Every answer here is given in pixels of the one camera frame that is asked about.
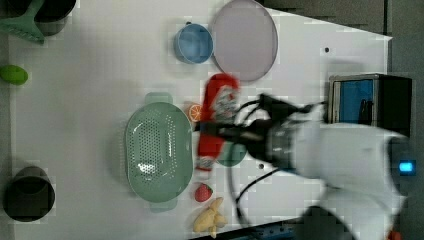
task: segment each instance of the green fruit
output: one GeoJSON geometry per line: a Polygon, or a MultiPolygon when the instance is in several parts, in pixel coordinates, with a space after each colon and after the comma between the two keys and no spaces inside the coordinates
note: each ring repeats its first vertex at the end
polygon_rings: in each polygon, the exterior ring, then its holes
{"type": "Polygon", "coordinates": [[[22,85],[28,80],[28,73],[14,65],[0,67],[0,78],[14,85],[22,85]]]}

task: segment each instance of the bottle label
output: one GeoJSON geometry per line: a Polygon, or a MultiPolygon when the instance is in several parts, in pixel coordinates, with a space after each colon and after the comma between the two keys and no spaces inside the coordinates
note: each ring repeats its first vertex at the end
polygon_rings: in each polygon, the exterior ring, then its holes
{"type": "Polygon", "coordinates": [[[223,86],[219,89],[212,103],[214,113],[212,118],[219,123],[234,123],[237,111],[237,99],[239,91],[231,86],[223,86]]]}
{"type": "Polygon", "coordinates": [[[204,170],[204,171],[211,171],[213,164],[214,164],[214,159],[212,157],[203,156],[197,160],[196,168],[200,170],[204,170]]]}

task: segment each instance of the orange slice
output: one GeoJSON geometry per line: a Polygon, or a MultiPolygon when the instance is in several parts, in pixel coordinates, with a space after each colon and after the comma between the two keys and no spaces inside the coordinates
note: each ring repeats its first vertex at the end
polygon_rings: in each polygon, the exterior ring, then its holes
{"type": "Polygon", "coordinates": [[[191,122],[200,121],[200,115],[202,113],[202,106],[199,104],[193,104],[188,109],[188,118],[191,122]]]}

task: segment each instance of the blue bowl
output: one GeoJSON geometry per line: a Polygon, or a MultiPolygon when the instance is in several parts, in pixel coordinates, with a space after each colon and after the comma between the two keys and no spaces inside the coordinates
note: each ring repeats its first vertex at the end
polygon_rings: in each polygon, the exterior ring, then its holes
{"type": "Polygon", "coordinates": [[[203,63],[212,56],[212,36],[205,27],[188,22],[175,36],[174,49],[177,58],[185,63],[203,63]]]}

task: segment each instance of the white plate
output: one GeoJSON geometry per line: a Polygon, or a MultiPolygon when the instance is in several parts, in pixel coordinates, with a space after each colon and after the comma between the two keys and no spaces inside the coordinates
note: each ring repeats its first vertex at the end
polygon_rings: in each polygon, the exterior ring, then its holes
{"type": "Polygon", "coordinates": [[[274,64],[278,36],[268,11],[252,0],[225,5],[212,24],[215,59],[223,72],[241,81],[263,77],[274,64]]]}

